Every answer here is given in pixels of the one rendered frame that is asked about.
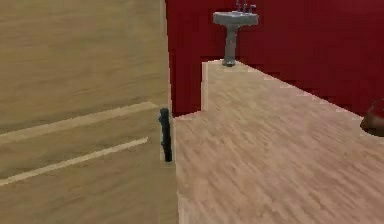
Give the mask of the light wooden room door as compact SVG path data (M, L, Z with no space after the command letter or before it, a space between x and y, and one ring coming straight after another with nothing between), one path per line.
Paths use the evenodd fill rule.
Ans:
M165 0L0 0L0 224L178 224Z

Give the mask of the brown rounded object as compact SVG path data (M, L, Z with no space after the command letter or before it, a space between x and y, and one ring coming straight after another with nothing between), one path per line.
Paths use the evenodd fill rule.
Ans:
M375 100L363 120L360 128L376 137L384 137L384 98Z

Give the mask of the grey pedestal sink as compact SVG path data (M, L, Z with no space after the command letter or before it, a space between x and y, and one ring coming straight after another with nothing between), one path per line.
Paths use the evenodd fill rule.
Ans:
M213 13L213 23L226 28L225 55L222 61L225 67L233 67L236 64L238 30L243 26L257 25L259 22L259 15L253 12L257 8L255 4L248 4L247 0L243 3L236 0L236 6L235 11Z

